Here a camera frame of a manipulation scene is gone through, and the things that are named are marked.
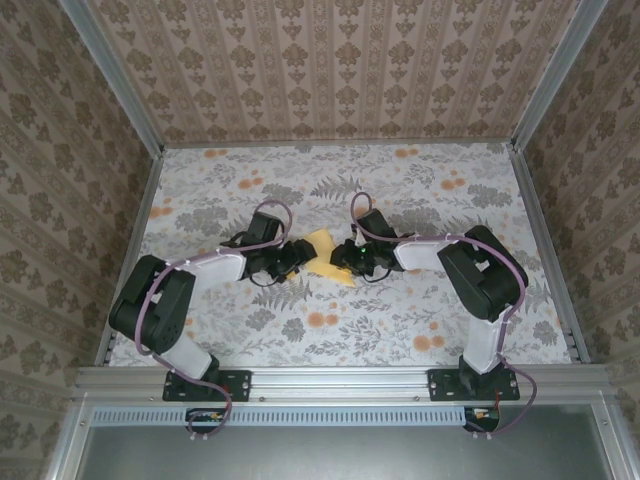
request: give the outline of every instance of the floral fabric surface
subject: floral fabric surface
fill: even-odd
[[[526,302],[509,325],[506,356],[521,364],[570,361],[501,144],[169,150],[141,254],[178,259],[209,251],[244,230],[266,198],[293,209],[292,238],[327,228],[340,244],[351,235],[349,203],[361,190],[398,234],[489,226],[530,279]],[[227,366],[457,363],[471,316],[443,273],[355,281],[352,288],[302,271],[269,288],[248,280],[214,285],[192,298],[186,330]],[[153,361],[119,336],[111,365],[145,364]]]

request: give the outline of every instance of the gray panel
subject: gray panel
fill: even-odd
[[[588,406],[536,407],[491,440],[460,427],[231,427],[208,441],[176,427],[91,430],[84,480],[612,478]]]

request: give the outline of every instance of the purple cable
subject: purple cable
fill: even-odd
[[[148,356],[148,355],[151,355],[153,353],[151,350],[145,350],[144,347],[142,346],[142,342],[141,342],[142,324],[144,323],[144,316],[146,315],[147,310],[149,309],[149,305],[151,303],[151,299],[153,298],[155,293],[158,291],[158,288],[160,287],[160,284],[162,283],[162,281],[165,279],[165,277],[172,270],[175,270],[176,268],[179,268],[179,267],[181,267],[183,265],[186,265],[186,264],[189,264],[191,262],[200,262],[200,261],[203,261],[203,260],[209,260],[211,258],[217,257],[218,255],[223,255],[225,253],[248,252],[250,250],[258,250],[260,248],[266,248],[266,247],[272,247],[272,246],[280,245],[281,243],[283,243],[287,239],[287,236],[289,235],[289,231],[291,230],[291,226],[293,225],[293,212],[291,211],[291,209],[289,208],[288,205],[286,205],[285,203],[283,203],[283,202],[281,202],[279,200],[265,200],[264,202],[262,202],[261,204],[259,204],[256,207],[256,209],[254,210],[254,213],[257,212],[258,210],[260,210],[262,207],[264,207],[266,205],[279,205],[279,206],[283,207],[287,211],[287,215],[289,217],[289,220],[288,220],[287,224],[285,225],[282,234],[280,236],[278,236],[277,238],[271,240],[270,242],[265,242],[265,243],[261,243],[261,244],[258,244],[258,245],[250,245],[250,246],[239,247],[239,248],[218,249],[218,250],[214,250],[213,252],[203,253],[201,255],[195,255],[193,257],[185,258],[183,260],[178,260],[178,261],[173,262],[172,264],[168,265],[167,268],[165,268],[162,272],[160,272],[158,274],[158,276],[156,277],[154,282],[151,284],[151,288],[149,288],[149,291],[147,292],[147,295],[145,296],[144,301],[142,302],[142,307],[140,308],[140,313],[138,314],[138,320],[136,321],[136,328],[135,328],[135,331],[134,331],[134,342],[135,342],[135,345],[136,345],[136,350],[138,351],[138,353],[140,355]],[[232,404],[231,396],[229,396],[229,394],[224,389],[220,388],[219,386],[217,386],[217,385],[215,385],[213,383],[205,382],[205,381],[202,381],[202,380],[198,380],[198,379],[192,378],[189,375],[187,375],[186,373],[183,373],[183,372],[179,371],[173,365],[171,365],[170,363],[166,362],[164,359],[162,359],[159,355],[156,355],[155,353],[153,354],[153,358],[158,363],[160,363],[161,365],[164,365],[169,370],[174,372],[176,375],[182,377],[186,381],[191,382],[191,383],[193,383],[195,385],[201,385],[203,387],[212,388],[212,389],[220,392],[225,397],[225,400],[227,401],[227,411],[225,413],[225,416],[221,420],[220,424],[209,433],[209,435],[216,434],[220,430],[220,428],[222,428],[222,426],[224,426],[224,424],[227,422],[227,420],[229,418],[229,415],[231,414],[231,408],[232,408],[231,407],[231,404]],[[195,432],[191,428],[191,423],[192,423],[192,421],[189,422],[189,424],[187,426],[187,429],[189,430],[189,433],[191,433],[192,435],[195,435]]]
[[[463,235],[434,235],[434,236],[430,236],[430,237],[425,237],[425,236],[419,236],[419,235],[415,235],[413,237],[404,237],[404,238],[390,238],[390,237],[381,237],[379,235],[375,235],[369,231],[367,231],[365,228],[362,227],[362,225],[360,225],[360,223],[358,222],[358,219],[356,217],[356,211],[355,211],[355,206],[356,206],[356,200],[358,200],[359,197],[366,197],[367,201],[369,202],[369,210],[371,210],[373,208],[373,200],[371,199],[371,195],[369,195],[366,192],[358,192],[353,196],[353,199],[351,200],[351,220],[353,221],[353,224],[358,228],[358,230],[360,230],[360,232],[363,235],[366,235],[369,238],[373,238],[374,240],[379,240],[382,242],[395,242],[395,243],[404,243],[404,242],[410,242],[412,239],[413,241],[426,241],[426,242],[465,242],[465,243],[469,243],[471,245],[474,245],[478,248],[481,248],[482,250],[490,253],[491,255],[493,255],[494,257],[496,257],[498,260],[500,260],[505,267],[507,267],[511,273],[513,273],[513,276],[515,277],[516,281],[518,282],[518,286],[520,287],[520,296],[518,297],[518,300],[516,301],[516,303],[513,304],[513,306],[509,309],[509,311],[507,313],[504,314],[504,316],[502,317],[502,324],[500,325],[500,336],[498,337],[498,345],[496,348],[497,354],[498,354],[498,358],[500,359],[500,362],[508,369],[514,371],[515,373],[522,375],[523,377],[525,377],[529,382],[531,382],[531,386],[532,386],[532,392],[531,392],[531,398],[529,398],[529,401],[527,402],[527,404],[524,406],[524,409],[522,410],[522,412],[520,412],[520,415],[518,415],[518,417],[511,422],[509,425],[507,425],[506,427],[503,427],[499,430],[496,430],[495,432],[492,432],[492,435],[496,435],[499,433],[503,433],[504,431],[510,429],[512,426],[514,426],[516,423],[518,423],[522,417],[524,417],[524,415],[527,413],[527,411],[529,410],[529,408],[531,408],[531,405],[533,404],[533,401],[536,398],[536,395],[538,393],[538,386],[535,382],[535,380],[527,373],[523,372],[522,370],[515,368],[513,366],[511,366],[507,360],[504,358],[504,356],[502,355],[502,348],[504,347],[504,339],[507,335],[507,325],[508,325],[508,320],[509,318],[516,312],[516,310],[518,310],[520,308],[520,306],[524,303],[524,297],[525,297],[525,290],[526,290],[526,286],[524,284],[524,279],[522,278],[522,276],[520,275],[520,272],[518,271],[518,269],[516,268],[516,266],[507,258],[505,257],[503,254],[501,254],[499,251],[497,251],[495,248],[487,245],[486,243],[483,242],[479,242],[478,240],[474,240],[473,238],[468,238],[465,237]]]

